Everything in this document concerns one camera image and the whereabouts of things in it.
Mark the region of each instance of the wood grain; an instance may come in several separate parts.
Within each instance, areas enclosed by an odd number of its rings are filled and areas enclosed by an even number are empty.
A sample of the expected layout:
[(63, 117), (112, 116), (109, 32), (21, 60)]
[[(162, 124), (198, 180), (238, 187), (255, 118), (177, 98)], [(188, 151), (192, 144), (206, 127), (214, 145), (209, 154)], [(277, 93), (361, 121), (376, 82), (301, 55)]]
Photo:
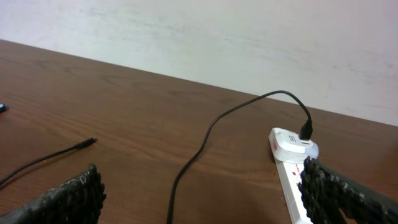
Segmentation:
[[(0, 191), (20, 207), (94, 162), (108, 197), (99, 223), (165, 222), (170, 189), (220, 113), (253, 95), (0, 41), (0, 176), (86, 138)], [(398, 199), (398, 127), (310, 108), (320, 160)], [(290, 223), (268, 142), (302, 109), (265, 99), (220, 120), (177, 190), (174, 223)]]

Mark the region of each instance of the white power strip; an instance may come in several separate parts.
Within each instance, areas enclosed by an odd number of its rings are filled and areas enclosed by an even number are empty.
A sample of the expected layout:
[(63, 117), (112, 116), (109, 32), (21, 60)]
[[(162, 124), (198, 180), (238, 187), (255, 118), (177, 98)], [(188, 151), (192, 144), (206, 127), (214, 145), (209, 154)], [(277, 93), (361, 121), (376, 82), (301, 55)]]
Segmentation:
[(282, 128), (272, 129), (269, 143), (292, 223), (311, 224), (298, 185), (302, 181), (300, 174), (304, 170), (304, 159), (308, 156), (317, 158), (319, 155), (317, 144), (311, 140), (303, 141), (298, 134)]
[(301, 192), (298, 188), (298, 184), (301, 183), (300, 174), (304, 170), (304, 165), (281, 162), (277, 159), (275, 159), (275, 163), (292, 223), (312, 223), (309, 217), (307, 217), (307, 211), (304, 208), (301, 200)]

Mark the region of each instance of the black charging cable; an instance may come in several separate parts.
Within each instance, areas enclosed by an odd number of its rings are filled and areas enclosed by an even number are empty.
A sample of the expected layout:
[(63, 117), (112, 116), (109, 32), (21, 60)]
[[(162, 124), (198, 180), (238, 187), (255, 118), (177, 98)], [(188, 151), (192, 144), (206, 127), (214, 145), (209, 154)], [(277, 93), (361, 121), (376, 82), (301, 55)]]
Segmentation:
[(224, 112), (223, 114), (219, 115), (219, 116), (210, 124), (210, 126), (209, 126), (209, 128), (208, 128), (208, 130), (207, 130), (207, 133), (206, 133), (206, 135), (205, 135), (205, 138), (204, 138), (204, 140), (203, 140), (203, 142), (202, 142), (202, 144), (201, 144), (201, 146), (200, 146), (200, 148), (199, 148), (199, 151), (198, 151), (198, 152), (197, 152), (197, 153), (196, 153), (196, 154), (195, 154), (183, 167), (182, 167), (182, 169), (180, 170), (180, 172), (177, 174), (177, 176), (176, 176), (176, 178), (175, 178), (175, 180), (174, 180), (174, 183), (173, 183), (172, 193), (171, 193), (171, 196), (170, 196), (169, 211), (168, 211), (168, 213), (167, 213), (167, 222), (166, 222), (166, 224), (172, 224), (172, 222), (173, 222), (174, 200), (175, 200), (175, 192), (177, 191), (178, 182), (180, 181), (182, 175), (184, 175), (184, 173), (187, 171), (187, 169), (191, 166), (191, 164), (195, 161), (195, 159), (196, 159), (196, 158), (199, 156), (199, 154), (202, 152), (203, 148), (204, 148), (205, 145), (206, 145), (206, 142), (207, 142), (207, 139), (208, 139), (208, 137), (209, 137), (210, 131), (211, 131), (211, 129), (213, 128), (214, 124), (215, 124), (219, 119), (221, 119), (221, 118), (224, 117), (225, 115), (229, 114), (230, 112), (233, 112), (233, 111), (235, 111), (235, 110), (237, 110), (237, 109), (239, 109), (239, 108), (241, 108), (241, 107), (243, 107), (243, 106), (246, 106), (246, 105), (251, 104), (251, 103), (253, 103), (253, 102), (257, 101), (257, 100), (263, 99), (263, 98), (265, 98), (265, 97), (267, 97), (267, 96), (271, 96), (271, 95), (274, 95), (274, 94), (277, 94), (277, 93), (284, 93), (284, 94), (286, 94), (286, 95), (289, 95), (290, 97), (292, 97), (292, 98), (303, 108), (304, 112), (305, 112), (305, 113), (307, 114), (307, 116), (308, 116), (308, 119), (307, 119), (307, 122), (305, 122), (305, 124), (304, 124), (303, 127), (301, 128), (299, 137), (300, 137), (301, 140), (309, 140), (309, 139), (311, 138), (311, 134), (312, 134), (312, 120), (311, 120), (310, 112), (308, 112), (308, 109), (304, 106), (304, 104), (303, 104), (295, 95), (293, 95), (293, 94), (291, 94), (291, 93), (289, 93), (289, 92), (287, 92), (287, 91), (284, 91), (284, 90), (278, 90), (278, 91), (272, 91), (272, 92), (270, 92), (270, 93), (266, 93), (266, 94), (264, 94), (264, 95), (262, 95), (262, 96), (258, 96), (258, 97), (254, 98), (254, 99), (252, 99), (252, 100), (249, 100), (249, 101), (247, 101), (247, 102), (245, 102), (245, 103), (242, 103), (241, 105), (235, 106), (234, 108), (232, 108), (232, 109), (230, 109), (230, 110)]
[(30, 166), (36, 164), (36, 163), (42, 162), (42, 161), (44, 161), (44, 160), (46, 160), (46, 159), (53, 158), (54, 156), (58, 156), (58, 155), (64, 154), (64, 153), (69, 152), (69, 151), (72, 151), (72, 150), (74, 150), (74, 149), (83, 149), (83, 148), (86, 148), (86, 147), (92, 145), (92, 144), (93, 144), (94, 142), (96, 142), (96, 141), (97, 141), (97, 139), (95, 139), (95, 138), (90, 138), (90, 139), (87, 139), (86, 141), (82, 141), (81, 143), (79, 143), (79, 144), (77, 144), (77, 145), (74, 145), (74, 146), (72, 146), (72, 147), (70, 147), (70, 148), (68, 148), (68, 149), (64, 149), (64, 150), (61, 150), (61, 151), (59, 151), (59, 152), (55, 152), (55, 153), (53, 153), (53, 154), (50, 154), (50, 155), (48, 155), (48, 156), (41, 157), (41, 158), (39, 158), (39, 159), (35, 159), (35, 160), (33, 160), (32, 162), (29, 162), (29, 163), (27, 163), (27, 164), (21, 166), (20, 168), (18, 168), (18, 169), (16, 169), (16, 170), (12, 171), (12, 172), (11, 172), (10, 174), (8, 174), (7, 176), (3, 177), (3, 178), (0, 180), (0, 186), (1, 186), (2, 184), (4, 184), (8, 179), (10, 179), (11, 177), (13, 177), (13, 176), (16, 175), (17, 173), (19, 173), (20, 171), (22, 171), (22, 170), (24, 170), (24, 169), (26, 169), (26, 168), (28, 168), (28, 167), (30, 167)]

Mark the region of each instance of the black bumpy surface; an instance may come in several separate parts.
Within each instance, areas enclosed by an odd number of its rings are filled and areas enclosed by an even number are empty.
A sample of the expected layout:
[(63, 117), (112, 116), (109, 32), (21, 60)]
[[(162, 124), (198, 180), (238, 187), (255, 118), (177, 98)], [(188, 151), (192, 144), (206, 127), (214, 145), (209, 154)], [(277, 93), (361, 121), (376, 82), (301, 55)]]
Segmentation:
[(298, 185), (307, 216), (314, 224), (398, 223), (398, 203), (307, 158)]
[(95, 224), (106, 197), (104, 189), (101, 174), (90, 164), (80, 175), (0, 216), (0, 224)]

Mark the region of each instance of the cable connector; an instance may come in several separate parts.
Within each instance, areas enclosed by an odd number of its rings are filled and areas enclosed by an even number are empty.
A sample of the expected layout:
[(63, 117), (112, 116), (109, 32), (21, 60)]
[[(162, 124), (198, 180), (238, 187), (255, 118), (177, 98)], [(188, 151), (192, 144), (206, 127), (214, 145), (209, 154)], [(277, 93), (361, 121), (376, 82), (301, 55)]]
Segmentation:
[(312, 121), (307, 122), (301, 127), (300, 135), (298, 136), (301, 140), (310, 140), (312, 135)]
[(92, 144), (94, 144), (97, 141), (97, 139), (95, 138), (90, 138), (87, 139), (86, 141), (82, 141), (81, 143), (77, 144), (76, 146), (74, 146), (75, 149), (83, 149), (86, 148)]
[(2, 103), (0, 103), (0, 113), (6, 112), (8, 110), (8, 107)]

